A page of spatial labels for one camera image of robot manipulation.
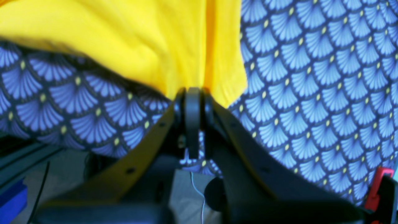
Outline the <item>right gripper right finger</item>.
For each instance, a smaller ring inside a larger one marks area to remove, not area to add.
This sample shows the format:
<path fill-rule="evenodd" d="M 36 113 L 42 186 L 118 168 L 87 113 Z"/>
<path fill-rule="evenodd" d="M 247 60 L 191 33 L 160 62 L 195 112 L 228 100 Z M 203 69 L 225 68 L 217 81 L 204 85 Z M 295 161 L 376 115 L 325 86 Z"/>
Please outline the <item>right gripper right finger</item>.
<path fill-rule="evenodd" d="M 209 91 L 201 91 L 205 158 L 221 170 L 227 224 L 364 224 L 361 210 L 275 160 Z"/>

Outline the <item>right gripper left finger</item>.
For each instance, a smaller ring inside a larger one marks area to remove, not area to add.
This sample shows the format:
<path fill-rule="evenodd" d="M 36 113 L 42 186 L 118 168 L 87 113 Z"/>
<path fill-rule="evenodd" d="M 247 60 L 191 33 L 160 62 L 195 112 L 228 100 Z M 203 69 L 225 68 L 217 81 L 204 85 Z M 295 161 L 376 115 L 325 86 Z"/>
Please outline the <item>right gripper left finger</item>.
<path fill-rule="evenodd" d="M 175 224 L 174 171 L 199 158 L 201 90 L 182 88 L 154 127 L 124 158 L 43 203 L 36 224 Z"/>

